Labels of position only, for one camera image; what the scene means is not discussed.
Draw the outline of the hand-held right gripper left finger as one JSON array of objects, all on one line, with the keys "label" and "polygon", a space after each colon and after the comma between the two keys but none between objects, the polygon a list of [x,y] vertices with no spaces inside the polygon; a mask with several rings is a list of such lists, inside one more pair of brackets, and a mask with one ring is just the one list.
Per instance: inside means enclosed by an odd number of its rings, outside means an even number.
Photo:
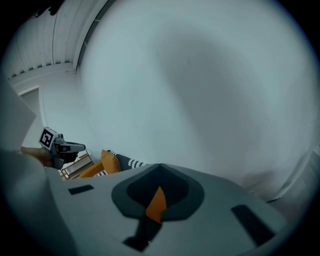
[{"label": "hand-held right gripper left finger", "polygon": [[155,170],[160,164],[147,164],[145,166],[137,168],[140,172],[134,173],[133,176],[128,177],[117,185],[115,185],[111,191],[111,198],[118,210],[123,216],[128,218],[143,218],[145,216],[146,208],[134,201],[128,194],[127,189],[130,184],[141,179],[149,172]]}]

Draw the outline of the person's white shirt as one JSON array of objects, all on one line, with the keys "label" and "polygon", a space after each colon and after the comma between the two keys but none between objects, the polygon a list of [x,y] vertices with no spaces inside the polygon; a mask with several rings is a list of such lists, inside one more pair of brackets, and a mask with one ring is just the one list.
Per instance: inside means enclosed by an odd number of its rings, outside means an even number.
[{"label": "person's white shirt", "polygon": [[0,254],[78,256],[44,166],[21,150],[34,119],[0,75]]}]

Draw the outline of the white vented appliance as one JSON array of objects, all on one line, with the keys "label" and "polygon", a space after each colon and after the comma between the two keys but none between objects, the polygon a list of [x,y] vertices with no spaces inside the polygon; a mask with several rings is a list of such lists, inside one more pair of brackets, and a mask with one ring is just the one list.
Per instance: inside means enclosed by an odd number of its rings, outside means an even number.
[{"label": "white vented appliance", "polygon": [[292,194],[297,199],[308,188],[308,183],[313,184],[313,182],[320,182],[320,153],[318,147],[302,157],[280,191],[268,203],[273,203],[286,194]]}]

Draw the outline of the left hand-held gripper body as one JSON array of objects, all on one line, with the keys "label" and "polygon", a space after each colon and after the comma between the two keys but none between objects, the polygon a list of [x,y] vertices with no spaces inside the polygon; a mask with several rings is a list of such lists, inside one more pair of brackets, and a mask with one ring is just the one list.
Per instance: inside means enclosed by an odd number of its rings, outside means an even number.
[{"label": "left hand-held gripper body", "polygon": [[66,141],[63,134],[49,127],[43,128],[38,142],[50,152],[52,165],[55,169],[62,169],[64,164],[73,162],[78,156],[78,152],[64,152],[64,143]]}]

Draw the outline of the person's left hand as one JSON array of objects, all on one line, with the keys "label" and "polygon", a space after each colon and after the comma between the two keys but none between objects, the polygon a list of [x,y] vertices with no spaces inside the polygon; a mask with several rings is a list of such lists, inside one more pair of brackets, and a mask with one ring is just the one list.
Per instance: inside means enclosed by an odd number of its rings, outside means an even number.
[{"label": "person's left hand", "polygon": [[38,159],[43,164],[43,166],[49,167],[49,168],[53,167],[50,151],[47,150],[46,148],[44,147],[36,148],[34,151],[34,157]]}]

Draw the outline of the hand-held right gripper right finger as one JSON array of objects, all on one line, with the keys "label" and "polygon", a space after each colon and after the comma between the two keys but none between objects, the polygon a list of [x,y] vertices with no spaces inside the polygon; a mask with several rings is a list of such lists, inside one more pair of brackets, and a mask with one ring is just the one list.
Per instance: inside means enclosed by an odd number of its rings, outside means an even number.
[{"label": "hand-held right gripper right finger", "polygon": [[166,199],[166,210],[162,213],[162,220],[167,222],[188,219],[202,205],[205,198],[204,188],[197,180],[175,167],[163,163],[159,166],[169,177],[169,185],[164,189],[164,194],[168,198]]}]

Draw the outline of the person's left forearm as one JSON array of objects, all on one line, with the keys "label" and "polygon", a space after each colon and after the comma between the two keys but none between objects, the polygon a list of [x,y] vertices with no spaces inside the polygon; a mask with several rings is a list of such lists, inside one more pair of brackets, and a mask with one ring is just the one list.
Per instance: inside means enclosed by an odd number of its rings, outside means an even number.
[{"label": "person's left forearm", "polygon": [[22,154],[24,155],[28,155],[28,156],[32,156],[34,158],[38,158],[39,157],[39,151],[38,148],[33,148],[33,147],[21,147],[20,151]]}]

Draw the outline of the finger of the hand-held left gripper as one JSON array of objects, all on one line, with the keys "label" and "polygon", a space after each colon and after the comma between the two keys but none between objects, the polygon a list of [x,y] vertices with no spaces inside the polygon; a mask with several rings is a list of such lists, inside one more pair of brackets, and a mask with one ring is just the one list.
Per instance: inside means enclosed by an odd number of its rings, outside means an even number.
[{"label": "finger of the hand-held left gripper", "polygon": [[63,151],[65,153],[78,153],[78,152],[84,151],[85,149],[86,149],[86,146],[81,143],[66,141],[63,144]]}]

